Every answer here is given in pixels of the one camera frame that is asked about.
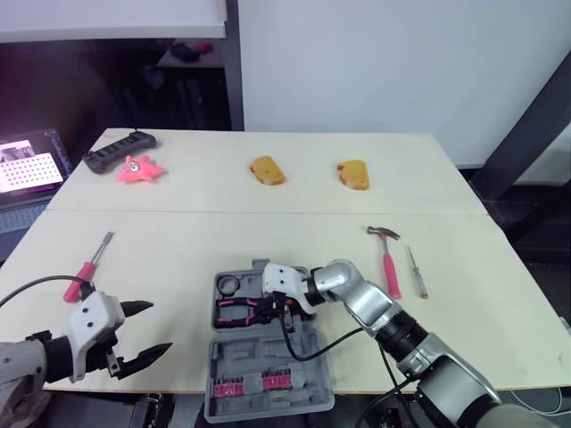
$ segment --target wooden tabletop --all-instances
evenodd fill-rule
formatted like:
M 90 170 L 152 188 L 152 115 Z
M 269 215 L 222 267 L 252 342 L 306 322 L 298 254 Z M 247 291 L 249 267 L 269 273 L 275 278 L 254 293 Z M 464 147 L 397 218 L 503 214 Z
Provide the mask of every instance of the wooden tabletop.
M 116 354 L 133 358 L 162 342 L 154 365 L 120 382 L 106 371 L 75 391 L 204 391 L 214 276 L 248 269 L 252 259 L 314 268 L 355 263 L 385 287 L 381 249 L 367 226 L 384 226 L 400 280 L 401 305 L 498 389 L 569 384 L 570 340 L 502 231 L 431 136 L 149 131 L 148 151 L 168 173 L 125 185 L 78 166 L 0 270 L 0 294 L 41 276 L 73 274 L 107 231 L 115 232 L 95 274 L 99 290 L 154 307 L 118 331 Z M 125 136 L 109 129 L 97 147 Z M 248 166 L 271 155 L 284 185 L 260 185 Z M 335 165 L 368 164 L 371 188 L 355 192 Z M 418 296 L 410 245 L 429 299 Z M 45 329 L 58 334 L 73 306 L 67 284 L 42 284 L 0 310 L 3 341 Z M 328 342 L 356 327 L 341 304 L 321 305 L 316 326 Z M 392 385 L 375 342 L 364 333 L 328 353 L 336 392 L 381 392 Z
M 53 210 L 485 214 L 482 203 L 429 135 L 148 131 L 159 147 L 146 152 L 167 174 L 123 184 L 81 162 L 50 204 Z M 127 136 L 108 129 L 94 148 Z M 252 161 L 271 156 L 284 171 L 279 186 L 258 183 Z M 336 165 L 367 163 L 370 188 L 353 191 Z

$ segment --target tool case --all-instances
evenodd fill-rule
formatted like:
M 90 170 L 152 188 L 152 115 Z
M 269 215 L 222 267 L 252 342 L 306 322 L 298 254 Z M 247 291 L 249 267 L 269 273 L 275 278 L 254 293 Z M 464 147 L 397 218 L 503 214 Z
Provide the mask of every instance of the tool case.
M 263 269 L 269 259 L 254 259 L 251 270 L 220 272 L 214 281 L 211 325 L 220 335 L 209 347 L 204 418 L 211 424 L 261 417 L 289 416 L 330 410 L 335 396 L 326 355 L 300 362 L 289 353 L 279 319 L 267 324 L 217 328 L 217 320 L 248 319 L 248 306 L 220 305 L 218 300 L 259 299 Z M 309 276 L 305 267 L 296 267 Z M 220 293 L 217 284 L 230 277 L 239 285 L 232 295 Z M 322 349 L 325 341 L 311 320 L 293 315 L 295 332 L 290 333 L 294 351 L 309 355 Z

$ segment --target red screwdriver handle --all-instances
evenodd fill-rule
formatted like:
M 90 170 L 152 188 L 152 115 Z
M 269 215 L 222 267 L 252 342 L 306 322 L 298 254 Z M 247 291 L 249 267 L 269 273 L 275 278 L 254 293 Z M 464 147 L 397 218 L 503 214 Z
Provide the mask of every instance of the red screwdriver handle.
M 389 287 L 389 295 L 393 299 L 400 299 L 401 290 L 399 289 L 399 281 L 396 279 L 396 269 L 394 268 L 393 258 L 390 254 L 383 256 L 383 266 L 385 268 L 386 284 Z
M 85 279 L 86 281 L 91 281 L 96 269 L 97 265 L 95 263 L 86 261 L 76 276 L 78 278 Z M 80 294 L 80 283 L 78 281 L 73 281 L 63 295 L 63 299 L 68 303 L 75 303 L 76 301 L 79 301 Z

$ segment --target white wall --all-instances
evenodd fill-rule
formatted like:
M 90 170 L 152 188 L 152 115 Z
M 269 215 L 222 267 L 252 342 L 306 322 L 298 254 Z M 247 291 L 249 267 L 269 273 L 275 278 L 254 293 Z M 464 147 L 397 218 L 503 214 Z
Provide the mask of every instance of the white wall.
M 562 185 L 571 180 L 571 124 L 532 163 L 517 185 Z
M 224 37 L 221 0 L 0 0 L 0 43 Z
M 246 130 L 429 132 L 459 166 L 485 162 L 571 49 L 571 0 L 239 10 Z

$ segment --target bread slice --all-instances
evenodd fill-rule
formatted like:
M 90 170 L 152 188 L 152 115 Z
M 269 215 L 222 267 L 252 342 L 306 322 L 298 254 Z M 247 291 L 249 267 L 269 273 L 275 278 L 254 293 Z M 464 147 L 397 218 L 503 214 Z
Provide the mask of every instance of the bread slice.
M 367 164 L 363 160 L 348 160 L 337 165 L 341 182 L 354 190 L 368 189 Z
M 286 181 L 286 176 L 279 166 L 269 156 L 262 156 L 250 165 L 250 171 L 263 185 L 281 185 Z

